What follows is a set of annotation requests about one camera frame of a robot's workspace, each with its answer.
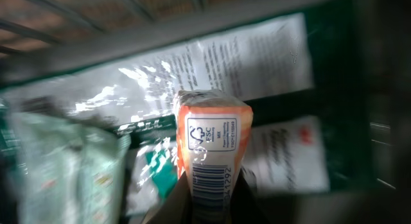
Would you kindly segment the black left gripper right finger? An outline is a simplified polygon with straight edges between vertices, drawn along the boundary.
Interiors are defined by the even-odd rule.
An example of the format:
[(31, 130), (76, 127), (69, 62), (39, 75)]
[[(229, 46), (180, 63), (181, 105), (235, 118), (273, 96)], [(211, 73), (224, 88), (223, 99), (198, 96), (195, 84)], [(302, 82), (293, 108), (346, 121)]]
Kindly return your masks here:
[(230, 218), (232, 224), (269, 224), (243, 176), (243, 170), (232, 194)]

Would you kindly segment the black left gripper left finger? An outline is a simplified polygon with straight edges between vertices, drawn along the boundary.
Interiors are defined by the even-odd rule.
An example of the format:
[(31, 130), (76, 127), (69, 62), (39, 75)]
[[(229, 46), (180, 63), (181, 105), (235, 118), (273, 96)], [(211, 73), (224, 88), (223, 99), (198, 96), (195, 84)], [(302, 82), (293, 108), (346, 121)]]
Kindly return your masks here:
[(145, 224), (189, 224), (192, 223), (191, 195), (185, 173), (156, 211), (148, 212)]

